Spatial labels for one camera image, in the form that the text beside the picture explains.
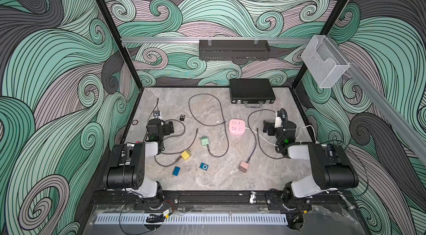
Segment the pink charger cube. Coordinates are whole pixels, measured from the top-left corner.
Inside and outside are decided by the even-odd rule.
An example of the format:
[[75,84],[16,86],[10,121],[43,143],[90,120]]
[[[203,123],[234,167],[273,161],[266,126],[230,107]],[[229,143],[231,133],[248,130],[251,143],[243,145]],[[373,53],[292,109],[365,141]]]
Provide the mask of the pink charger cube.
[[239,164],[238,170],[241,171],[242,173],[246,173],[248,169],[249,169],[249,163],[242,161]]

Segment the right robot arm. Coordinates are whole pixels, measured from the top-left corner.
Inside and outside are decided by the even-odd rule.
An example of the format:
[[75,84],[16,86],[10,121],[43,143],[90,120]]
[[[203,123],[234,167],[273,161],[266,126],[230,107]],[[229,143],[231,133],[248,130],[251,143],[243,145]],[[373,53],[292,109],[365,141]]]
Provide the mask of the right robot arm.
[[331,143],[297,142],[296,124],[283,120],[264,121],[263,132],[276,138],[275,151],[283,158],[307,160],[311,173],[301,180],[286,184],[282,200],[307,198],[328,191],[355,188],[358,175],[341,146]]

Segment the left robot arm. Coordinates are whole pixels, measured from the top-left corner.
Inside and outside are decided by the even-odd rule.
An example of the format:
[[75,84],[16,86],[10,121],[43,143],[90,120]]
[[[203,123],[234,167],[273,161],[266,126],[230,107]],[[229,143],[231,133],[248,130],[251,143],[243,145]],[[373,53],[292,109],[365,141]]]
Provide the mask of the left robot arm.
[[164,151],[164,137],[174,133],[174,125],[171,121],[153,118],[148,121],[146,131],[147,139],[142,142],[113,147],[104,171],[104,189],[124,190],[141,198],[159,198],[162,187],[145,175],[145,161]]

